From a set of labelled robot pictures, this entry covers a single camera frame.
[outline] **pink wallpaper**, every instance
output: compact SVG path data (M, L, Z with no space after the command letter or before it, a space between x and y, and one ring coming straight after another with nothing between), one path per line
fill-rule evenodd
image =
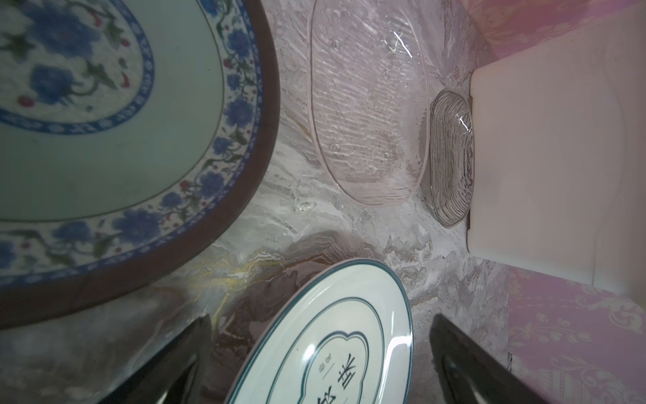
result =
M626 297L515 268L512 372L551 403L646 404L644 319Z
M495 54L504 58L643 0L463 0Z

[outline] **marble countertop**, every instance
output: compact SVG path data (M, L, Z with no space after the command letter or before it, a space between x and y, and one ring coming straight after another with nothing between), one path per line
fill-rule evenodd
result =
M418 191L397 207L348 202L317 161L306 111L306 27L311 0L264 0L281 84L278 140L244 212L172 274L66 317L0 332L3 403L95 403L194 318L214 325L204 401L221 401L280 307L314 274L352 257L384 261L411 301L414 360L408 402L441 400L428 343L442 312L503 361L507 267L471 257L466 225L444 229ZM459 3L419 0L432 94L468 94L470 73L492 61Z

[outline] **clear glass dish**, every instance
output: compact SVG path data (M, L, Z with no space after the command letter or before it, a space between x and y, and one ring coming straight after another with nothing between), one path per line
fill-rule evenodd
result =
M321 164L362 206L401 204L428 158L428 84L407 3L317 0L309 126Z
M429 164L422 193L431 214L451 228L469 212L474 189L474 131L467 101L448 89L431 104Z

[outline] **plate rim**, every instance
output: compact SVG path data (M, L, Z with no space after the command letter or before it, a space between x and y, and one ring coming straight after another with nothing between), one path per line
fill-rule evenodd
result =
M395 281L395 283L399 287L400 292L402 293L402 296L404 297L404 303L406 304L406 312L408 314L408 324L409 324L409 330L410 330L410 336L411 336L410 358L408 360L408 378L406 380L406 390L404 392L404 401L402 402L402 404L406 404L406 400L408 399L408 392L410 389L410 378L413 371L414 338L413 338L413 315L410 308L410 300L408 299L408 295L406 294L406 289L404 289L404 285L399 279L399 276L397 276L397 274L385 263L375 259L368 259L368 258L347 259L331 265L330 267L319 272L316 276L310 279L305 285L303 285L303 287L301 287L301 289L299 289L296 293L294 293L294 295L292 295L292 297L289 298L289 300L283 305L283 307L280 308L278 313L271 320L271 324L262 332L262 334L260 335L256 343L253 345L250 353L247 355L244 363L242 364L242 367L238 371L238 374L236 375L236 378L234 379L231 385L231 388L227 393L226 398L224 399L224 404L231 404L235 401L235 399L238 396L238 393L240 392L242 383L245 381L245 378L247 377L251 367L253 366L253 363L258 358L260 351L267 343L267 341L274 333L274 331L278 328L278 325L280 325L280 323L283 321L285 316L291 311L292 308L294 308L294 306L301 300L301 298L303 298L303 296L305 296L319 282L323 281L325 278L329 277L330 275L337 273L338 271L343 270L344 268L347 268L349 266L361 265L361 264L376 266L379 269L385 271Z
M249 17L253 33L249 39L258 49L263 93L256 143L234 179L236 186L231 186L217 209L205 212L182 234L147 253L70 277L0 289L0 329L71 314L158 280L208 247L249 203L273 154L280 119L280 79L273 37L260 0L233 2Z

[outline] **white ceramic plate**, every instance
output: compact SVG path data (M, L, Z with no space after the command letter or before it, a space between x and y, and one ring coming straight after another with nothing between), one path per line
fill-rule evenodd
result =
M413 326L397 275L368 259L336 264L276 315L226 403L405 403Z

